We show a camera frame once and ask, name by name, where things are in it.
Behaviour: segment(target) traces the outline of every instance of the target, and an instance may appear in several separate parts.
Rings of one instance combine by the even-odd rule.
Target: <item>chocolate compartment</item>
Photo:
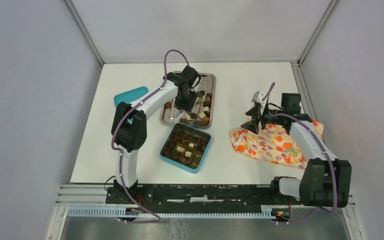
[[[203,160],[210,138],[211,136],[205,132],[177,123],[160,154],[177,164],[195,170]],[[178,147],[184,148],[184,151],[179,152]],[[186,152],[190,152],[191,156],[186,156]]]

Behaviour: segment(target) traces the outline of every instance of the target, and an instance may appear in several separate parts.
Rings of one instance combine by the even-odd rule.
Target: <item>white chocolate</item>
[[[181,146],[178,146],[177,149],[176,149],[178,152],[181,152],[183,153],[185,151],[185,149]]]

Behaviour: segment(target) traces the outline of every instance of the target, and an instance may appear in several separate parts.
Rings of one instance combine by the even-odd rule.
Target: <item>cable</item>
[[[278,106],[278,105],[276,105],[276,104],[274,104],[274,103],[268,103],[268,105],[272,105],[272,106],[275,106],[276,108],[278,108],[278,109],[281,109],[281,110],[283,110],[284,108],[283,107],[281,107],[281,106]]]
[[[115,178],[115,177],[116,177],[115,175],[114,175],[114,176],[110,176],[110,177],[105,181],[105,183],[103,184],[103,189],[104,189],[105,191],[108,192],[108,188],[105,188],[105,185],[107,185],[107,183],[108,183],[109,180],[111,180],[111,179],[113,179],[113,178]]]
[[[169,53],[171,52],[176,52],[176,53],[179,53],[183,58],[184,60],[186,61],[186,64],[189,66],[189,62],[188,60],[186,59],[186,56],[181,53],[179,50],[176,50],[176,49],[170,49],[168,50],[166,53],[165,53],[165,56],[164,56],[164,81],[162,82],[161,86],[159,88],[157,88],[155,91],[153,91],[151,94],[149,94],[148,96],[146,96],[144,99],[142,99],[141,102],[139,102],[138,104],[136,104],[135,106],[133,106],[129,111],[127,111],[127,113],[121,118],[120,122],[117,124],[117,127],[115,128],[114,130],[114,134],[112,135],[112,139],[111,139],[111,148],[113,150],[116,150],[116,151],[119,151],[120,152],[120,158],[119,158],[119,161],[118,161],[118,167],[117,167],[117,175],[115,176],[115,179],[117,180],[117,182],[120,182],[121,183],[121,186],[123,187],[126,195],[128,196],[128,198],[134,203],[136,204],[139,208],[141,208],[142,210],[144,210],[145,212],[151,214],[152,216],[156,217],[157,219],[153,219],[153,220],[144,220],[144,221],[124,221],[125,223],[131,223],[131,224],[141,224],[141,223],[156,223],[156,222],[159,222],[161,221],[161,217],[158,216],[157,214],[153,213],[152,211],[146,209],[145,207],[143,207],[142,205],[140,205],[129,193],[129,190],[127,189],[126,187],[126,184],[123,180],[123,178],[121,177],[121,173],[123,172],[123,149],[121,149],[120,147],[117,147],[115,145],[115,142],[116,142],[116,136],[117,136],[117,133],[119,132],[120,130],[120,127],[122,126],[122,124],[124,123],[124,121],[126,120],[126,118],[135,110],[137,109],[139,106],[141,106],[141,104],[143,104],[145,101],[147,101],[149,98],[151,98],[152,96],[154,96],[156,93],[158,93],[158,91],[162,91],[163,90],[163,87],[166,85],[166,82],[167,82],[167,56],[169,55]]]
[[[273,87],[275,86],[275,82],[273,82],[270,86],[270,89],[268,90],[267,94],[262,98],[262,100],[266,99],[267,98],[267,101],[269,101],[269,95],[270,93],[272,92],[273,90]],[[338,207],[338,193],[337,193],[337,181],[336,181],[336,176],[335,176],[335,169],[334,169],[334,164],[331,160],[331,157],[329,156],[329,154],[326,152],[326,149],[325,147],[323,146],[323,143],[319,140],[319,138],[316,136],[316,134],[307,126],[305,125],[303,122],[301,122],[300,120],[296,119],[295,117],[291,116],[291,115],[288,115],[288,114],[285,114],[285,113],[277,113],[277,114],[272,114],[271,112],[268,112],[268,114],[270,114],[270,116],[272,117],[277,117],[277,116],[283,116],[283,117],[287,117],[287,118],[290,118],[292,120],[294,120],[295,122],[297,122],[299,125],[301,125],[305,130],[308,131],[308,133],[310,133],[310,135],[314,138],[315,142],[317,143],[317,145],[320,147],[320,150],[321,152],[323,153],[323,155],[326,157],[327,159],[327,163],[329,164],[329,168],[330,168],[330,175],[332,177],[332,190],[333,190],[333,207],[332,207],[332,210],[327,210],[326,208],[324,207],[318,207],[320,209],[322,209],[323,211],[327,212],[327,213],[330,213],[330,214],[333,214],[336,212],[337,210],[337,207]],[[290,221],[288,222],[289,224],[291,223],[298,223],[298,222],[301,222],[307,218],[309,218],[310,216],[312,216],[316,210],[318,209],[317,207],[315,207],[307,216],[303,217],[303,218],[300,218],[300,219],[297,219],[297,220],[293,220],[293,221]]]

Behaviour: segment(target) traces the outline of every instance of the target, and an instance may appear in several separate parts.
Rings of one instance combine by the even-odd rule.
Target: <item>metal floor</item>
[[[310,212],[293,208],[292,220]],[[64,240],[349,240],[342,211],[330,215],[321,210],[308,220],[278,225],[266,219],[168,218],[159,223],[125,224],[110,217],[67,217]]]

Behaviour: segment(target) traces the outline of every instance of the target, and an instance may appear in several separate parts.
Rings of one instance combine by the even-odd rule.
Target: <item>teal box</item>
[[[211,135],[204,131],[176,123],[162,146],[161,158],[166,163],[197,174],[210,148],[211,139]]]

